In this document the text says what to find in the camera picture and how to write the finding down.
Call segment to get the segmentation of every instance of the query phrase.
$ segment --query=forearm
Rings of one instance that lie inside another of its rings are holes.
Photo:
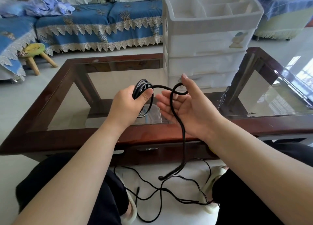
[[[121,133],[105,122],[38,192],[14,224],[87,224]]]
[[[216,136],[207,143],[283,223],[313,221],[312,167],[271,148],[228,120],[221,122]]]

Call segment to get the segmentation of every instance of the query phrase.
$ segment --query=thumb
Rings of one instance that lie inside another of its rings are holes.
[[[187,88],[187,91],[192,98],[196,98],[203,94],[197,84],[193,80],[189,79],[185,73],[182,74],[182,83]]]
[[[138,102],[138,104],[140,105],[140,108],[142,108],[145,105],[145,103],[147,103],[147,101],[152,96],[152,93],[153,89],[151,88],[147,89],[137,99],[135,99],[135,101]]]

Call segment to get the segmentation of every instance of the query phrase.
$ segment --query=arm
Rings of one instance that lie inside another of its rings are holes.
[[[122,132],[136,120],[153,90],[134,100],[134,86],[119,91],[103,125],[47,183],[18,216],[14,225],[85,225]]]
[[[182,76],[189,95],[173,106],[186,132],[205,141],[285,224],[313,221],[313,168],[258,140],[225,119],[193,80]],[[175,123],[169,91],[157,95],[161,113]]]

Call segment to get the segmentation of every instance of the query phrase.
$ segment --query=person's left hand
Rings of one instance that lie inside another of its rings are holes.
[[[132,125],[139,115],[140,110],[150,99],[153,89],[147,89],[137,99],[132,94],[135,86],[131,85],[120,90],[114,97],[106,122],[116,125],[122,132]]]

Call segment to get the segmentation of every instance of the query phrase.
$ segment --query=stool leg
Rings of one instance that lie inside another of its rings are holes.
[[[57,68],[58,65],[44,52],[40,53],[40,56],[42,56],[47,62],[49,62],[54,68]]]
[[[34,71],[35,75],[36,76],[40,75],[40,72],[38,70],[38,67],[37,67],[34,59],[32,57],[28,57],[27,61],[28,61],[30,68]]]

